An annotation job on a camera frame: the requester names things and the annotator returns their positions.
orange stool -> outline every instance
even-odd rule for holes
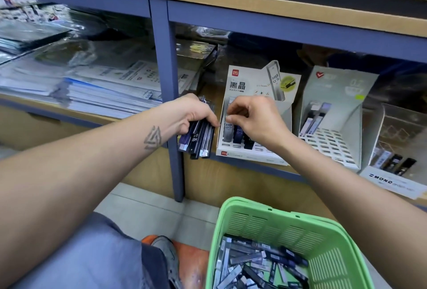
[[[157,235],[148,235],[142,243],[151,245]],[[179,277],[184,289],[202,289],[205,287],[209,252],[176,241],[173,244],[178,252]]]

sneaker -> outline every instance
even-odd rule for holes
[[[166,236],[157,237],[152,243],[152,246],[160,249],[167,262],[167,274],[171,289],[184,289],[184,286],[179,279],[179,260],[178,253],[172,241]]]

person's right hand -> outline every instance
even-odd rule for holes
[[[253,141],[274,151],[278,137],[290,134],[274,100],[259,95],[237,97],[227,109],[226,122],[242,127]]]

yellow circle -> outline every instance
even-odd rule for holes
[[[296,86],[295,78],[290,75],[284,77],[280,82],[280,88],[282,89],[283,92],[290,92],[293,89],[295,89],[295,86]]]

white display box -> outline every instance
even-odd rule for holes
[[[388,158],[377,168],[376,163],[384,151],[387,151]],[[400,161],[391,171],[385,171],[395,154],[401,157]],[[416,160],[416,163],[402,176],[396,175],[408,158]],[[381,188],[415,200],[427,191],[426,161],[427,115],[383,103],[363,130],[360,176]]]
[[[279,110],[280,116],[286,126],[292,130],[291,106],[295,99],[300,79],[300,75],[280,72],[277,61],[271,61],[262,69],[230,65],[228,68],[224,101],[222,103],[221,127],[216,147],[216,155],[285,166],[288,165],[280,156],[258,143],[255,143],[252,149],[246,149],[244,148],[245,144],[243,141],[241,143],[225,141],[225,128],[233,128],[231,124],[225,122],[225,119],[230,98],[233,100],[233,98],[239,95],[264,95],[275,99],[275,104]]]
[[[362,103],[376,79],[372,73],[315,66],[295,108],[294,134],[358,172],[362,161]],[[300,135],[313,102],[330,107],[313,134]]]

